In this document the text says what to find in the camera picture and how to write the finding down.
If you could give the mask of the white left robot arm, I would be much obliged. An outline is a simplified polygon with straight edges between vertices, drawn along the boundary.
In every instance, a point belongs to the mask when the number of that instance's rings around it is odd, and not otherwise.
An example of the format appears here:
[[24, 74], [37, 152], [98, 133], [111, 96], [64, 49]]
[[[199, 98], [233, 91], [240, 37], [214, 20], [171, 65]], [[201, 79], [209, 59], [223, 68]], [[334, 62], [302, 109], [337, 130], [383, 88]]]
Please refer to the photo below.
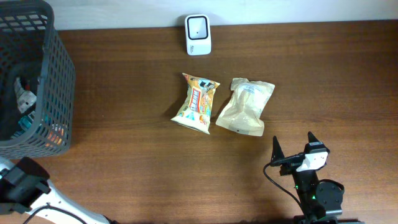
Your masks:
[[[205, 143], [187, 147], [177, 141], [140, 144], [125, 156], [79, 159], [74, 165], [79, 196], [92, 196], [93, 203], [118, 214], [119, 223], [284, 223], [286, 217], [265, 199], [259, 213], [239, 201], [227, 203], [227, 183], [215, 166], [231, 175], [242, 168], [226, 159], [238, 145]], [[52, 223], [109, 223], [110, 219], [66, 198], [50, 183], [50, 176], [25, 157], [1, 171], [1, 213], [42, 215]]]

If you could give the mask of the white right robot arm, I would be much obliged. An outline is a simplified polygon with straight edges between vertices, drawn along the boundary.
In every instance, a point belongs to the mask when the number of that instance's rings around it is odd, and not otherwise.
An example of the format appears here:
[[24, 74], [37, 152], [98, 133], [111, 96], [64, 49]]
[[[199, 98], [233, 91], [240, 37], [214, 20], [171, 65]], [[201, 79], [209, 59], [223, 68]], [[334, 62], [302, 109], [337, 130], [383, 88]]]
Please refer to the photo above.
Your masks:
[[298, 195], [302, 216], [295, 216], [294, 223], [360, 223], [359, 220], [339, 220], [343, 213], [341, 204], [345, 188], [330, 179], [319, 179], [317, 171], [326, 165], [330, 150], [311, 132], [303, 152], [285, 157], [282, 148], [273, 137], [271, 165], [280, 168], [280, 175], [291, 175]]

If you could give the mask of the yellow snack bag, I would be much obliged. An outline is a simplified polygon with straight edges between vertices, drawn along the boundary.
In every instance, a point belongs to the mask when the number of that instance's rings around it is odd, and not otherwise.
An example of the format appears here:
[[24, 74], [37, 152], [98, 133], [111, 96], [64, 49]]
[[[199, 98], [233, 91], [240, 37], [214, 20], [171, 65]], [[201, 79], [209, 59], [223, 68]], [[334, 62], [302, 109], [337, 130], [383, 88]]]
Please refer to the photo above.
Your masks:
[[219, 83], [182, 73], [187, 81], [187, 97], [171, 120], [179, 125], [209, 134], [214, 95]]

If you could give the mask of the beige paper pouch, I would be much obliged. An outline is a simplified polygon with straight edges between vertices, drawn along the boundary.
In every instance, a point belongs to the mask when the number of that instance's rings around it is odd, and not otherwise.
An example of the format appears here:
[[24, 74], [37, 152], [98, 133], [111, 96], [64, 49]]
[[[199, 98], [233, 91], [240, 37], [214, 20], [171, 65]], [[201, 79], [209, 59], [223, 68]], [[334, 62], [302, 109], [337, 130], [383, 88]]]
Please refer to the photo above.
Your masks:
[[231, 99], [218, 116], [216, 125], [239, 134], [261, 137], [264, 122], [260, 117], [274, 88], [271, 83], [234, 78]]

